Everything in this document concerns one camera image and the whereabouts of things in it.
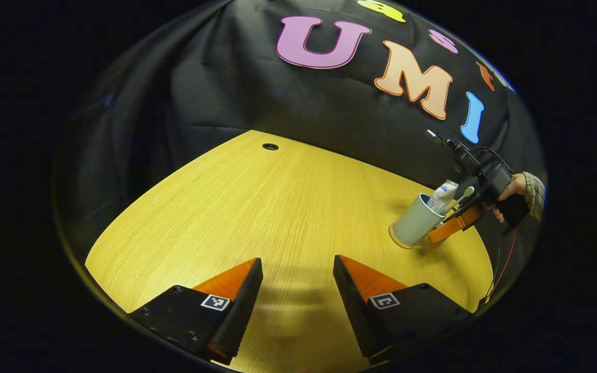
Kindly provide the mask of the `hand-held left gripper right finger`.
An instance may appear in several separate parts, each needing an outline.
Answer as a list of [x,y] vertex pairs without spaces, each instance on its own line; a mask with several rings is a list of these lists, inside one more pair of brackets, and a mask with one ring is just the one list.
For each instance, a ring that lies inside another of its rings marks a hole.
[[408,286],[344,255],[334,257],[333,277],[371,365],[422,353],[473,316],[428,283]]

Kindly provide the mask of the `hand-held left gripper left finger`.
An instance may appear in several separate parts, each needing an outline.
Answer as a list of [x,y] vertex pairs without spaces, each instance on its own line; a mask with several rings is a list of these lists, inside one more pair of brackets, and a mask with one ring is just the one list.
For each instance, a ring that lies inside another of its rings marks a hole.
[[172,285],[130,316],[184,352],[229,365],[239,352],[262,281],[262,260],[254,257],[192,288]]

